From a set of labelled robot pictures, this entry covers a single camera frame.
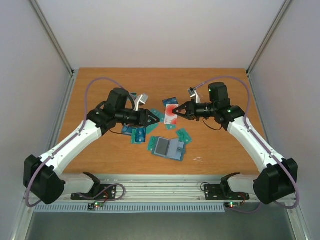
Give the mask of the teal card black stripe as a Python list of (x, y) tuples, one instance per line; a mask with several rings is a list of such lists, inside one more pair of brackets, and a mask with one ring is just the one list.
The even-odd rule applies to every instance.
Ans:
[(131, 96), (133, 99), (136, 99), (136, 98), (137, 98), (137, 94), (136, 94), (135, 92), (130, 93), (130, 96)]

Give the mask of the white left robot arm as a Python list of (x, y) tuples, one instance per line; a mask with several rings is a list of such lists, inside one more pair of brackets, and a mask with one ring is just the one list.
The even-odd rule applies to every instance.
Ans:
[(23, 185), (26, 187), (25, 203), (34, 194), (47, 205), (62, 195), (78, 194), (85, 199), (96, 199), (103, 193), (101, 182), (94, 175), (84, 172), (71, 177), (62, 174), (71, 161), (91, 143), (104, 136), (117, 124), (134, 128), (146, 128), (160, 119), (141, 106), (146, 94), (132, 97), (123, 88), (114, 88), (107, 98), (90, 112), (84, 114), (81, 124), (58, 145), (36, 157), (30, 155), (24, 161)]

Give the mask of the white card red circle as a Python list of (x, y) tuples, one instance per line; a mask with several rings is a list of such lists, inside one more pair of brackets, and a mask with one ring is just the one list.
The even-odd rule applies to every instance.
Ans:
[(165, 125), (176, 125), (178, 121), (178, 116), (173, 112), (174, 109), (179, 107), (178, 104), (170, 103), (165, 106), (165, 116), (164, 124)]

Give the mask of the black VIP card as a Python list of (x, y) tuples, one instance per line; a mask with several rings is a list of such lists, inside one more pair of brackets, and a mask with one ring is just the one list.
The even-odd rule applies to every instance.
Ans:
[(170, 141), (166, 138), (159, 137), (154, 149), (154, 153), (158, 156), (166, 156)]

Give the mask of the teal card with signature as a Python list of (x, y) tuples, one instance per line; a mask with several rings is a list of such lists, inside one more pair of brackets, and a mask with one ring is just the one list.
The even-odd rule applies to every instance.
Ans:
[(149, 140), (149, 143), (148, 143), (148, 146), (147, 146), (147, 150), (152, 152), (153, 149), (155, 148), (157, 142), (158, 142), (158, 137), (157, 136), (151, 136), (150, 140)]

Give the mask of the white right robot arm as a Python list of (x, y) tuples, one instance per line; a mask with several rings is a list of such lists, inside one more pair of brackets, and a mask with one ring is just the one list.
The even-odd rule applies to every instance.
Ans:
[(221, 194), (225, 198), (232, 198), (237, 193), (251, 194), (265, 205), (294, 194), (295, 203), (290, 208), (296, 208), (300, 202), (298, 164), (293, 158), (286, 159), (274, 150), (250, 123), (248, 114), (231, 104), (227, 86), (223, 82), (209, 84), (210, 101), (206, 103), (200, 102), (196, 88), (190, 88), (188, 92), (191, 100), (172, 112), (190, 121), (214, 118), (241, 144), (259, 171), (258, 176), (238, 172), (226, 175), (220, 182)]

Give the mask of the teal leather card holder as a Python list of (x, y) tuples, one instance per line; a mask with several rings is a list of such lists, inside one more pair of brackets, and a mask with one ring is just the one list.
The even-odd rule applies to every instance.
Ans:
[(170, 160), (174, 160), (174, 161), (178, 161), (178, 162), (182, 162), (184, 159), (184, 156), (186, 154), (186, 146), (187, 144), (184, 142), (179, 141), (178, 138), (173, 138), (173, 139), (168, 139), (169, 142), (169, 146), (168, 146), (168, 150), (167, 150), (167, 154), (166, 156), (160, 156), (160, 155), (156, 155), (154, 153), (155, 148), (153, 149), (153, 151), (151, 151), (151, 153), (157, 157), (162, 157), (165, 159), (170, 159)]

